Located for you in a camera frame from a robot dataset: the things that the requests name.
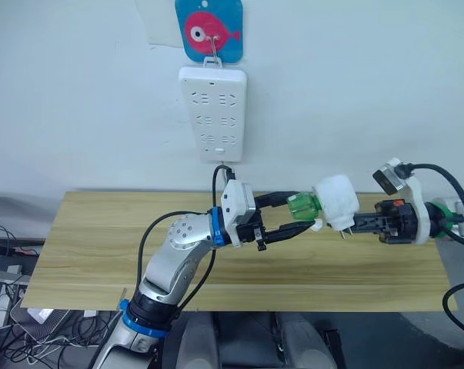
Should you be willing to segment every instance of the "wooden table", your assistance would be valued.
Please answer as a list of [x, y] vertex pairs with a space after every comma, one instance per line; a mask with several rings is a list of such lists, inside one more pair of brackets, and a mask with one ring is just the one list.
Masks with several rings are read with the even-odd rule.
[[[360, 194], [362, 210], [371, 211], [382, 198]], [[134, 291], [145, 228], [169, 211], [207, 211], [210, 206], [210, 194], [203, 193], [66, 193], [22, 306], [116, 309], [121, 297], [130, 298]], [[292, 221], [286, 207], [266, 208], [263, 218], [267, 228]], [[143, 270], [171, 221], [151, 233]], [[196, 278], [207, 264], [205, 258]], [[219, 250], [211, 276], [188, 309], [440, 311], [448, 288], [434, 242], [389, 245], [372, 234], [343, 241], [324, 228], [271, 244], [263, 252], [255, 244]]]

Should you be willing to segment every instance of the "white wall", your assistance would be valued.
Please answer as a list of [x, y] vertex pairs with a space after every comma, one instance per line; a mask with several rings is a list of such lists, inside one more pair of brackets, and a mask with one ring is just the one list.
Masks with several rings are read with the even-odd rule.
[[[308, 189], [344, 172], [379, 191], [371, 173], [397, 155], [464, 186], [464, 0], [244, 3], [242, 179]], [[0, 222], [45, 235], [72, 189], [209, 190], [177, 82], [187, 64], [148, 45], [131, 0], [0, 0]], [[428, 198], [452, 193], [420, 178]]]

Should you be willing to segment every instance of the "pink fish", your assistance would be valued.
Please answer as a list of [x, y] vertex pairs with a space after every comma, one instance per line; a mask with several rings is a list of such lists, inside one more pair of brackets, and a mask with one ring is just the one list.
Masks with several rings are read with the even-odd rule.
[[185, 21], [185, 35], [189, 44], [197, 52], [212, 54], [211, 38], [215, 39], [216, 51], [220, 50], [230, 37], [240, 39], [240, 32], [230, 33], [222, 21], [209, 12], [192, 13]]

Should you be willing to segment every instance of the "electrical outlet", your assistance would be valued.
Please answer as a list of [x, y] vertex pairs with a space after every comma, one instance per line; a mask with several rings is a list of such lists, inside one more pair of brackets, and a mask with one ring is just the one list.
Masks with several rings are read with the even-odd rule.
[[240, 161], [247, 76], [239, 69], [183, 67], [179, 73], [202, 160]]

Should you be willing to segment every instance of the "power strip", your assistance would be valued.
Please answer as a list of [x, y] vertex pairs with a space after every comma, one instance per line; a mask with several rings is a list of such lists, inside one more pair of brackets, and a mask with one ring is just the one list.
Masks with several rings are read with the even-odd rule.
[[204, 161], [240, 161], [247, 76], [239, 69], [183, 67], [179, 81]]

